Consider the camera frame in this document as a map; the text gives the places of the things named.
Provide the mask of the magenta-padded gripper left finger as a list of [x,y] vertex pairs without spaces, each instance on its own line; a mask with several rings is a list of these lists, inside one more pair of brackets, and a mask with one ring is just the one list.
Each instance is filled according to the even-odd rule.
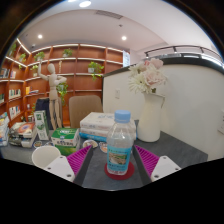
[[93,147],[89,145],[69,156],[57,157],[45,170],[81,186],[92,156]]

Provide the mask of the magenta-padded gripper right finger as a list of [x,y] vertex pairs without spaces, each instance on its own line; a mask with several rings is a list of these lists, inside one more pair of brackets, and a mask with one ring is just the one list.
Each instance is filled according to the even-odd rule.
[[168,156],[159,157],[138,145],[134,146],[133,155],[144,185],[180,170]]

